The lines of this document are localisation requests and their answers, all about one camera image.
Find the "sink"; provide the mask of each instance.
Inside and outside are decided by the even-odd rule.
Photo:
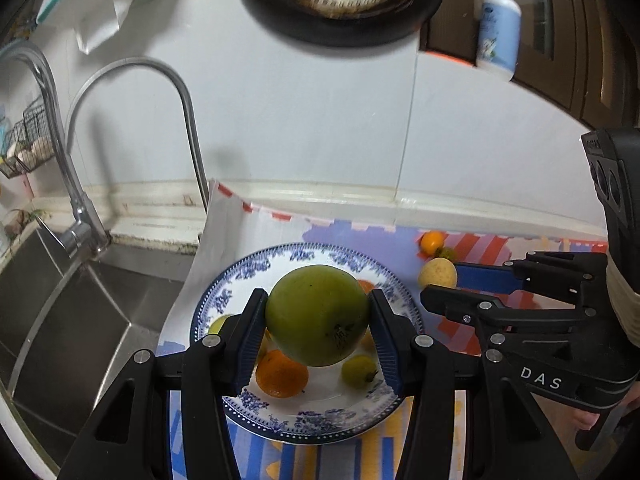
[[[54,471],[133,352],[156,348],[192,261],[120,244],[69,260],[35,230],[0,273],[0,381]]]

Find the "blue and white plate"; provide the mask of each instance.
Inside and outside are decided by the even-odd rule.
[[[223,314],[239,314],[254,288],[270,292],[288,272],[323,264],[345,270],[358,280],[381,288],[396,314],[406,316],[423,332],[420,313],[406,287],[377,261],[343,247],[294,243],[258,251],[233,264],[205,291],[191,323],[191,342],[203,338],[213,321]],[[357,349],[356,353],[366,353]],[[238,397],[223,399],[226,416],[252,433],[290,444],[327,444],[372,428],[401,403],[382,378],[370,390],[357,391],[342,383],[342,362],[309,368],[304,391],[288,399],[265,394],[251,382]]]

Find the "wire basket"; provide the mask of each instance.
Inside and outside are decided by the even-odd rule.
[[[27,174],[53,156],[53,143],[42,97],[27,106],[22,120],[4,136],[0,171],[7,178]]]

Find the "blue lotion bottle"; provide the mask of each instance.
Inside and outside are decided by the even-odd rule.
[[[476,66],[509,81],[516,71],[522,11],[514,0],[482,0]]]

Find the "faucet handle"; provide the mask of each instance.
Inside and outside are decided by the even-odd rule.
[[[38,225],[42,228],[42,230],[48,233],[49,237],[52,238],[56,243],[58,243],[66,251],[66,254],[70,258],[76,256],[76,253],[78,252],[82,244],[89,238],[91,238],[91,227],[89,226],[89,224],[87,224],[86,222],[82,222],[81,220],[76,220],[76,222],[69,229],[64,231],[61,235],[57,235],[51,230],[51,228],[40,217],[40,215],[36,215],[35,217],[38,221]]]

